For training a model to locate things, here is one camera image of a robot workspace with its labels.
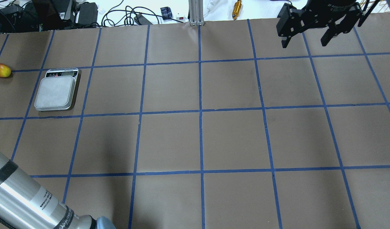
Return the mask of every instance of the scale platform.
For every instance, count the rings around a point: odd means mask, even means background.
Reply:
[[[77,68],[48,70],[39,83],[35,109],[38,111],[70,109],[78,77]]]

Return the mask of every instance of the black electronic device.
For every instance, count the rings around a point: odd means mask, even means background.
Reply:
[[[0,12],[0,24],[1,27],[5,30],[8,30],[10,32],[15,32],[14,26],[11,24],[11,22]]]
[[[0,13],[8,20],[10,26],[6,27],[0,23],[0,32],[17,32],[24,9],[17,5],[11,5],[0,9]]]
[[[33,2],[26,4],[22,19],[17,27],[17,32],[37,32],[39,31],[40,24],[41,21],[39,20],[38,13],[36,13]]]
[[[293,36],[307,29],[328,27],[321,38],[322,46],[326,46],[333,37],[350,32],[356,22],[359,21],[358,27],[361,27],[379,1],[375,0],[366,13],[370,0],[363,9],[355,0],[308,0],[302,9],[285,3],[278,14],[280,20],[277,24],[282,47],[287,48]]]
[[[91,25],[97,22],[98,7],[96,3],[83,3],[80,4],[79,19],[77,23],[83,25]]]
[[[75,0],[32,0],[43,30],[64,29],[74,22]]]
[[[137,14],[137,16],[134,17],[134,21],[138,24],[138,25],[149,25],[149,24],[152,24],[150,21],[148,21],[148,19],[146,19],[142,14]]]

